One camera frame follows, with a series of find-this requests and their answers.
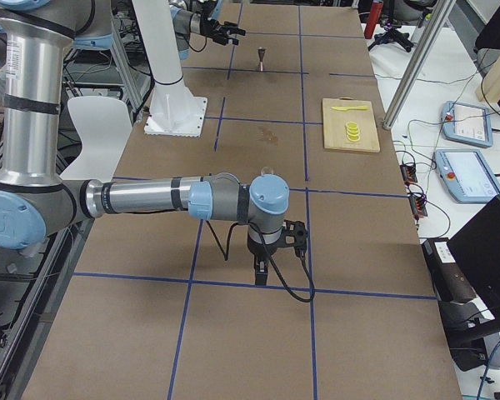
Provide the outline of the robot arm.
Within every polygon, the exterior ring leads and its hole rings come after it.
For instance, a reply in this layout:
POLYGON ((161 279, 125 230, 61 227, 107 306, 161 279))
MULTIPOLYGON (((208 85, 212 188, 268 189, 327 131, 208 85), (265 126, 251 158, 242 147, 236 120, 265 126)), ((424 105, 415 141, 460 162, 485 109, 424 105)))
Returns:
POLYGON ((133 127, 123 101, 95 96, 69 101, 82 150, 57 170, 64 53, 113 45, 109 2, 1 1, 0 25, 7 34, 1 248, 27 248, 105 214, 184 211, 247 226, 255 282, 266 283, 273 253, 287 236, 289 189, 281 177, 263 174, 248 185, 229 173, 115 183, 133 127))
POLYGON ((219 22, 223 1, 169 1, 172 25, 175 32, 178 56, 188 58, 189 51, 200 53, 191 45, 191 36, 196 34, 214 43, 237 46, 237 36, 245 36, 246 31, 234 22, 219 22))

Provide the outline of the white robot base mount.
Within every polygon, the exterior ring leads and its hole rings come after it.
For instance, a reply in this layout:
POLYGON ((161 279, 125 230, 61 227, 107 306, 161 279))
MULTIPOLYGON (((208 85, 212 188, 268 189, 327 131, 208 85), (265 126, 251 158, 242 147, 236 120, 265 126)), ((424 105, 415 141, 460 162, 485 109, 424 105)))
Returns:
POLYGON ((195 97, 183 80, 167 1, 133 3, 155 83, 144 131, 150 135, 201 135, 208 100, 195 97))

